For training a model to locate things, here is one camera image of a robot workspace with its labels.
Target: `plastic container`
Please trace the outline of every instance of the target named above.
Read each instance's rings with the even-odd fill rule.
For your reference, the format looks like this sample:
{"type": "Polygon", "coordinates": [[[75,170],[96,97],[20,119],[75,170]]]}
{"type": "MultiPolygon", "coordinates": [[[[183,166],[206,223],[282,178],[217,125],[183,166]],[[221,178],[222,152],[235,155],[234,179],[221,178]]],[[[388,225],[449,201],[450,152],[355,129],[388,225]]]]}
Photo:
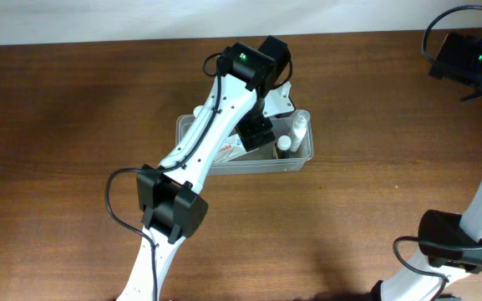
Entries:
{"type": "MultiPolygon", "coordinates": [[[[286,118],[271,118],[272,130],[276,137],[287,135],[291,131],[292,122],[296,112],[286,118]]],[[[190,125],[194,122],[193,115],[182,115],[177,120],[177,129],[175,132],[175,144],[180,143],[185,133],[189,130],[190,125]]],[[[289,159],[273,159],[274,144],[269,143],[254,150],[251,153],[240,156],[228,162],[214,162],[209,169],[209,175],[235,175],[250,174],[262,172],[279,172],[279,171],[300,171],[306,161],[313,158],[313,138],[311,132],[311,122],[307,125],[307,133],[304,137],[298,151],[291,153],[289,159]]]]}

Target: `wood grain surface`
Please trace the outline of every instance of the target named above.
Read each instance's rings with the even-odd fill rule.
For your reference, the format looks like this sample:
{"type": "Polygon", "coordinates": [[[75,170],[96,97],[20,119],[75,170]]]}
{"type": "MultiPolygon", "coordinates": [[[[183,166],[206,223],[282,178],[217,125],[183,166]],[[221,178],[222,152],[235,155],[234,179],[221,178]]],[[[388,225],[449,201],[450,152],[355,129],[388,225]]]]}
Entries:
{"type": "MultiPolygon", "coordinates": [[[[400,269],[391,244],[416,234],[425,211],[465,210],[482,178],[482,100],[462,105],[468,88],[427,75],[421,35],[282,37],[315,157],[299,172],[208,177],[209,212],[161,299],[365,293],[400,269]]],[[[140,239],[108,216],[107,176],[174,147],[177,117],[211,88],[208,54],[263,39],[0,47],[0,300],[118,296],[140,239]]],[[[133,176],[112,199],[140,224],[133,176]]],[[[446,292],[482,300],[482,274],[446,292]]]]}

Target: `black cable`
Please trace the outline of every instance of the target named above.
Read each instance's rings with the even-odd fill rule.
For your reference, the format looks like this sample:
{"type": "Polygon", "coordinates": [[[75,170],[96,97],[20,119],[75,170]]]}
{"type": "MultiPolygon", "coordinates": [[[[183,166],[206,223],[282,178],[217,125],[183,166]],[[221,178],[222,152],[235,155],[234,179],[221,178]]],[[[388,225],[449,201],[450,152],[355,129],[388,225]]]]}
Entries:
{"type": "Polygon", "coordinates": [[[117,171],[113,172],[110,176],[109,179],[107,180],[107,184],[105,185],[105,206],[107,207],[107,211],[109,212],[109,215],[114,219],[115,222],[120,224],[122,227],[129,229],[131,232],[139,234],[141,237],[143,237],[145,240],[147,240],[150,243],[151,247],[151,272],[153,273],[153,294],[152,294],[152,299],[153,301],[158,301],[159,299],[159,292],[157,291],[157,272],[156,272],[156,267],[155,267],[155,248],[157,247],[155,245],[155,242],[151,237],[148,235],[144,234],[142,231],[139,229],[129,225],[126,222],[123,222],[120,220],[113,212],[113,208],[110,206],[110,187],[111,184],[113,183],[113,180],[116,176],[123,174],[123,173],[141,173],[141,172],[146,172],[146,170],[142,170],[140,168],[122,168],[118,169],[117,171]]]}
{"type": "Polygon", "coordinates": [[[451,8],[449,9],[448,11],[440,14],[436,19],[434,19],[432,21],[432,23],[426,28],[426,30],[424,31],[424,36],[423,36],[423,47],[422,47],[422,51],[423,51],[423,55],[424,57],[435,67],[438,67],[440,69],[445,69],[447,71],[450,71],[452,73],[456,73],[456,74],[460,74],[460,75],[463,75],[469,79],[472,79],[474,81],[478,81],[480,83],[482,83],[482,75],[479,75],[479,74],[475,74],[475,73],[472,73],[472,72],[469,72],[469,71],[466,71],[466,70],[463,70],[463,69],[460,69],[460,68],[456,68],[452,65],[449,65],[449,64],[445,64],[445,63],[442,63],[442,62],[439,62],[438,60],[434,59],[429,53],[428,53],[428,50],[427,50],[427,46],[428,46],[428,37],[430,35],[430,32],[432,31],[432,28],[435,26],[435,24],[437,22],[439,22],[442,18],[450,15],[451,13],[456,13],[456,12],[460,12],[460,11],[464,11],[464,10],[480,10],[482,11],[482,5],[463,5],[463,6],[459,6],[459,7],[456,7],[456,8],[451,8]]]}
{"type": "Polygon", "coordinates": [[[444,288],[447,286],[447,283],[449,282],[449,278],[442,273],[426,272],[413,267],[411,264],[407,263],[404,260],[404,258],[402,258],[402,256],[400,255],[400,252],[398,251],[398,245],[401,242],[419,242],[419,241],[420,240],[417,237],[399,237],[395,239],[395,241],[393,242],[393,252],[394,252],[394,255],[397,257],[397,259],[400,261],[400,263],[402,263],[402,265],[404,265],[408,270],[414,273],[417,273],[419,275],[436,277],[441,279],[441,286],[439,287],[435,295],[430,299],[431,301],[434,301],[437,297],[439,297],[443,293],[444,288]]]}
{"type": "Polygon", "coordinates": [[[291,77],[292,77],[292,59],[289,59],[289,74],[287,75],[287,78],[285,80],[282,81],[281,84],[276,84],[272,87],[272,89],[278,89],[280,88],[281,86],[283,86],[286,82],[288,82],[289,80],[291,80],[291,77]]]}
{"type": "MultiPolygon", "coordinates": [[[[207,64],[207,61],[209,61],[211,58],[214,58],[215,56],[217,55],[220,55],[220,54],[212,54],[211,56],[209,56],[207,59],[205,59],[204,61],[204,72],[205,74],[208,74],[206,69],[205,69],[205,66],[207,64]]],[[[205,125],[205,128],[204,130],[201,132],[200,134],[200,137],[198,138],[198,140],[196,141],[196,143],[194,144],[194,146],[192,146],[192,149],[185,155],[185,157],[183,158],[183,160],[181,161],[177,161],[175,163],[174,166],[172,167],[168,167],[168,168],[164,168],[162,166],[160,166],[159,170],[162,171],[162,172],[169,172],[169,171],[174,171],[180,167],[182,167],[191,157],[192,155],[194,155],[194,153],[196,152],[196,150],[198,149],[198,147],[201,145],[201,142],[204,140],[205,138],[205,135],[207,134],[207,132],[209,131],[211,125],[213,124],[213,120],[215,120],[215,117],[216,117],[216,114],[218,113],[218,111],[220,110],[220,106],[221,106],[221,93],[222,93],[222,76],[221,76],[221,73],[220,73],[220,69],[218,68],[218,65],[219,65],[219,61],[220,61],[220,57],[216,60],[216,101],[215,101],[215,106],[213,107],[213,109],[211,110],[211,117],[209,118],[209,121],[207,121],[207,124],[205,125]]]]}
{"type": "Polygon", "coordinates": [[[204,73],[205,75],[207,76],[211,76],[211,77],[215,77],[216,76],[216,72],[211,74],[209,73],[209,71],[207,71],[207,62],[209,62],[210,59],[213,59],[215,56],[219,56],[221,55],[222,53],[216,53],[216,54],[212,54],[210,56],[207,57],[207,59],[204,60],[204,65],[203,65],[203,70],[204,70],[204,73]]]}

